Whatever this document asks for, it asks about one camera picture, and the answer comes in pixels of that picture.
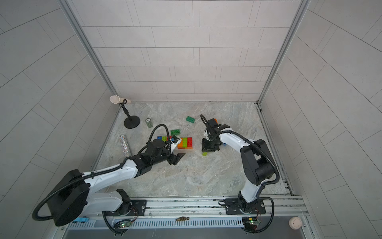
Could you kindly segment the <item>long orange lego brick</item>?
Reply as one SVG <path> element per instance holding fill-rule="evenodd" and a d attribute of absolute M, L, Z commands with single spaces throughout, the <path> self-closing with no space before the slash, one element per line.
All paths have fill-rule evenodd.
<path fill-rule="evenodd" d="M 182 138 L 180 138 L 180 139 L 179 139 L 179 142 L 178 142 L 177 148 L 178 148 L 178 149 L 181 149 L 181 148 L 183 148 L 183 139 L 182 139 Z"/>

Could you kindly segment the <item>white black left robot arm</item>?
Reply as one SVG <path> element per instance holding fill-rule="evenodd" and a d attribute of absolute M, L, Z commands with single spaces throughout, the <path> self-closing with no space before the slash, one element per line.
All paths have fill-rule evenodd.
<path fill-rule="evenodd" d="M 53 220 L 56 226 L 64 226 L 78 217 L 96 213 L 112 213 L 124 216 L 132 211 L 132 203 L 123 189 L 112 193 L 101 190 L 123 180 L 139 177 L 158 163 L 167 161 L 176 165 L 184 153 L 174 154 L 182 139 L 172 137 L 168 141 L 154 139 L 147 143 L 144 152 L 126 157 L 122 163 L 91 172 L 69 171 L 54 189 L 32 212 L 35 221 Z"/>

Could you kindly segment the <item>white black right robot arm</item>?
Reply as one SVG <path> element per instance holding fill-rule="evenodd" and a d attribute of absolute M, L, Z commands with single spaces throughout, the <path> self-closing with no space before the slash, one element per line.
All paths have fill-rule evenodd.
<path fill-rule="evenodd" d="M 250 140 L 235 132 L 226 124 L 218 124 L 215 119 L 207 120 L 201 115 L 206 127 L 202 139 L 202 152 L 216 152 L 220 146 L 230 146 L 241 155 L 244 174 L 247 178 L 238 194 L 239 208 L 250 213 L 262 198 L 261 192 L 267 185 L 277 184 L 280 173 L 264 140 Z"/>

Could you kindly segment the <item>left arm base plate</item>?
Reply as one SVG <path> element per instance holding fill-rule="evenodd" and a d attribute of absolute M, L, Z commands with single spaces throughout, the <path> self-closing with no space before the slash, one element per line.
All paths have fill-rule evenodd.
<path fill-rule="evenodd" d="M 144 216 L 146 205 L 146 200 L 131 200 L 129 205 L 123 202 L 116 211 L 106 211 L 105 215 L 107 217 L 140 217 Z"/>

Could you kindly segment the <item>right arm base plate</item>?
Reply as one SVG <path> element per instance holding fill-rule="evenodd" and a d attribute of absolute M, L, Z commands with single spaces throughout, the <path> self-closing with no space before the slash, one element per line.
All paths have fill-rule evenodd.
<path fill-rule="evenodd" d="M 266 209 L 262 200 L 247 203 L 244 199 L 226 198 L 220 200 L 218 204 L 225 208 L 227 215 L 266 214 Z"/>

